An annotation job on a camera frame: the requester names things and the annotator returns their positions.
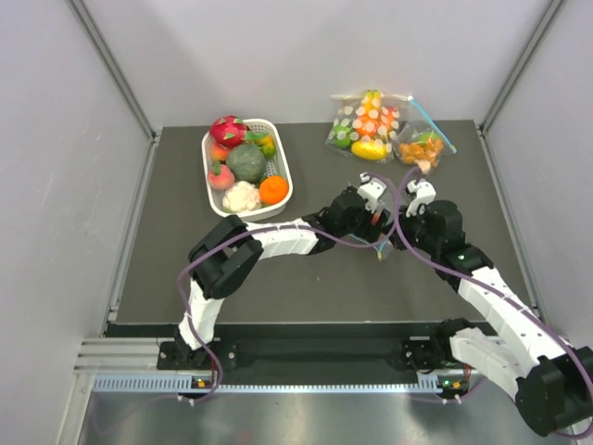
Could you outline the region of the clear blue zip bag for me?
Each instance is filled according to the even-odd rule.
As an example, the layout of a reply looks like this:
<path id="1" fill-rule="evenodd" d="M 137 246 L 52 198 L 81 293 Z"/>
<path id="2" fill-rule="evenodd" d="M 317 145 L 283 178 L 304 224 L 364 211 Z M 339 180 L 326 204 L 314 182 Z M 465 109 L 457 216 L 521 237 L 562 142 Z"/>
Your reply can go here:
<path id="1" fill-rule="evenodd" d="M 374 249 L 374 251 L 376 252 L 378 261 L 386 260 L 388 258 L 388 256 L 390 255 L 390 253 L 394 250 L 393 244 L 384 235 L 380 235 L 379 243 L 376 245 L 373 245 L 372 242 L 366 241 L 356 235 L 350 235 L 349 237 L 355 243 L 358 243 L 359 245 L 363 245 L 365 247 L 372 247 Z"/>

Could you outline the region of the red fake dragon fruit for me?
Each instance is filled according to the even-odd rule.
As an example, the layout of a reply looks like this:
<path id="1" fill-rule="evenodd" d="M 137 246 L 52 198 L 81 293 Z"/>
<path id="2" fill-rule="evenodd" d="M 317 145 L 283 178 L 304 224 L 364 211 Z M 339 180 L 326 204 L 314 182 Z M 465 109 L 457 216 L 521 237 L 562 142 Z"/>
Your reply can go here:
<path id="1" fill-rule="evenodd" d="M 245 122 L 234 115 L 216 119 L 209 128 L 214 141 L 229 148 L 242 145 L 247 140 L 248 132 Z"/>

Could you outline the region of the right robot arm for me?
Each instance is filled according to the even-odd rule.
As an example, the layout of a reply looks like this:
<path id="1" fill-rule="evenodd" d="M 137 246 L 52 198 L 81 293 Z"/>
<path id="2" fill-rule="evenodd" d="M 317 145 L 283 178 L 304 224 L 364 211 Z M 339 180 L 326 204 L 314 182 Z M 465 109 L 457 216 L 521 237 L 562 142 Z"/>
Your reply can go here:
<path id="1" fill-rule="evenodd" d="M 592 416 L 592 350 L 575 348 L 544 324 L 505 283 L 491 259 L 467 242 L 447 200 L 397 208 L 398 241 L 472 305 L 501 341 L 464 320 L 448 322 L 432 345 L 446 367 L 468 364 L 509 396 L 539 436 Z"/>

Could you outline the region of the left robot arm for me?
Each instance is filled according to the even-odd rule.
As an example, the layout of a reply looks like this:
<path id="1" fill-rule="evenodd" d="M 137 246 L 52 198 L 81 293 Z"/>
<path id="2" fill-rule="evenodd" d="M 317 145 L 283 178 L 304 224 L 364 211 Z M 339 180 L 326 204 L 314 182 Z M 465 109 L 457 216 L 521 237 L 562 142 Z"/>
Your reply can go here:
<path id="1" fill-rule="evenodd" d="M 177 279 L 185 304 L 175 336 L 180 359 L 194 368 L 208 361 L 221 305 L 258 261 L 316 255 L 337 244 L 377 248 L 387 242 L 394 228 L 381 203 L 386 190 L 377 179 L 350 185 L 330 205 L 291 222 L 249 223 L 236 215 L 219 222 L 190 251 Z"/>

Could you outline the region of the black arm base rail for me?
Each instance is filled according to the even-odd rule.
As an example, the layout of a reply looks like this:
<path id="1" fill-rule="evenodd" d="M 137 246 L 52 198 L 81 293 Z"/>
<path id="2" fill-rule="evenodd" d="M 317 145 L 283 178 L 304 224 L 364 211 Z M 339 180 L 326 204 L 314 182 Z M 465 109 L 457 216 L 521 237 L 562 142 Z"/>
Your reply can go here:
<path id="1" fill-rule="evenodd" d="M 223 384 L 411 383 L 460 369 L 436 340 L 444 324 L 219 324 L 208 352 L 188 362 L 175 336 L 161 344 L 160 371 L 223 370 Z"/>

